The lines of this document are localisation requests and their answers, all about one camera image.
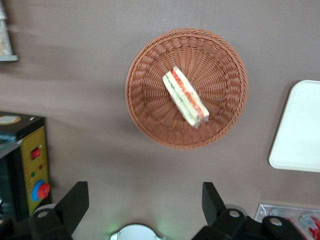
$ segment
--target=blue button base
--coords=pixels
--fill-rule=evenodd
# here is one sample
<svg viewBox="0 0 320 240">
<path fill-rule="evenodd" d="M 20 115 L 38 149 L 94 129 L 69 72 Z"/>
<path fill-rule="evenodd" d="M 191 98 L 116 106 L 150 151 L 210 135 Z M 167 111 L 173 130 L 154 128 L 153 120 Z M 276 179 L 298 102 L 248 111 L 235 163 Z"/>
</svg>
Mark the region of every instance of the blue button base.
<svg viewBox="0 0 320 240">
<path fill-rule="evenodd" d="M 40 198 L 38 198 L 38 190 L 39 190 L 41 184 L 44 184 L 44 183 L 45 183 L 44 180 L 39 180 L 34 185 L 33 190 L 32 190 L 32 194 L 31 194 L 31 198 L 32 198 L 33 201 L 36 202 L 36 201 L 40 200 Z"/>
</svg>

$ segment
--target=emergency stop button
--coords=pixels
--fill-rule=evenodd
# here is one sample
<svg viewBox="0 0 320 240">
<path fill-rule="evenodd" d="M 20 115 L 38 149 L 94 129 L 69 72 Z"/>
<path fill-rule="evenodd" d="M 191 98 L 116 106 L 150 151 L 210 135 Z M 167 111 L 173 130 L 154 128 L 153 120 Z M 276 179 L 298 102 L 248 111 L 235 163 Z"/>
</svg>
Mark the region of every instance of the emergency stop button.
<svg viewBox="0 0 320 240">
<path fill-rule="evenodd" d="M 45 180 L 38 181 L 32 190 L 31 198 L 33 201 L 39 201 L 48 197 L 50 192 L 50 184 L 46 183 Z"/>
<path fill-rule="evenodd" d="M 39 147 L 37 147 L 37 148 L 35 148 L 34 150 L 32 150 L 32 152 L 31 152 L 32 160 L 33 160 L 33 159 L 36 159 L 37 157 L 39 157 L 39 156 L 40 156 L 40 153 L 41 153 L 41 151 L 40 151 L 40 148 L 39 148 Z"/>
</svg>

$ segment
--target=red button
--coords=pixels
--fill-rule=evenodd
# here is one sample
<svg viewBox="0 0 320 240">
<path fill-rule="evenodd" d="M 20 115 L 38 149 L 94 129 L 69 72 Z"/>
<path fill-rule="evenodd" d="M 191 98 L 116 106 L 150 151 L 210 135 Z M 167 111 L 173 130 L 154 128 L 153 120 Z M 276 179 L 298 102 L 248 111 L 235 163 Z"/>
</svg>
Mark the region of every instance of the red button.
<svg viewBox="0 0 320 240">
<path fill-rule="evenodd" d="M 40 199 L 45 199 L 46 197 L 48 197 L 49 192 L 50 192 L 50 184 L 42 183 L 36 195 Z"/>
<path fill-rule="evenodd" d="M 40 156 L 40 148 L 37 147 L 35 150 L 33 150 L 31 153 L 31 156 L 32 156 L 32 159 L 39 157 Z"/>
</svg>

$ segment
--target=screw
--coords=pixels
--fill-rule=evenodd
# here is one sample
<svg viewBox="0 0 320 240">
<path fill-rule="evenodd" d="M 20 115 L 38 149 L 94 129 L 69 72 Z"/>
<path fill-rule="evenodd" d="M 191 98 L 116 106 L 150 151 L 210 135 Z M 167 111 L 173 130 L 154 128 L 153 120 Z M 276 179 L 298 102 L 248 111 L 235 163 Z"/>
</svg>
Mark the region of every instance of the screw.
<svg viewBox="0 0 320 240">
<path fill-rule="evenodd" d="M 275 226 L 282 226 L 282 222 L 278 218 L 270 218 L 270 222 Z"/>
<path fill-rule="evenodd" d="M 45 216 L 47 216 L 48 215 L 48 213 L 47 213 L 47 211 L 41 211 L 39 214 L 38 214 L 38 218 L 43 218 L 43 217 L 45 217 Z"/>
<path fill-rule="evenodd" d="M 238 213 L 236 210 L 231 210 L 229 212 L 230 216 L 233 217 L 233 218 L 238 218 L 240 217 L 240 213 Z"/>
</svg>

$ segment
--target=plastic wrap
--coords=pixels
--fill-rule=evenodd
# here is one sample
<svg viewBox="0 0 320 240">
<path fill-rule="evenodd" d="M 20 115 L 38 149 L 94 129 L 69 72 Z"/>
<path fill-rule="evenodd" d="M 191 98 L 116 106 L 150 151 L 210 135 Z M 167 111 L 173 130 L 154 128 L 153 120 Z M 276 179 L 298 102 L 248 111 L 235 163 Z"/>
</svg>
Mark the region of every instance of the plastic wrap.
<svg viewBox="0 0 320 240">
<path fill-rule="evenodd" d="M 168 71 L 162 81 L 183 118 L 194 128 L 209 121 L 209 111 L 197 92 L 177 66 Z"/>
</svg>

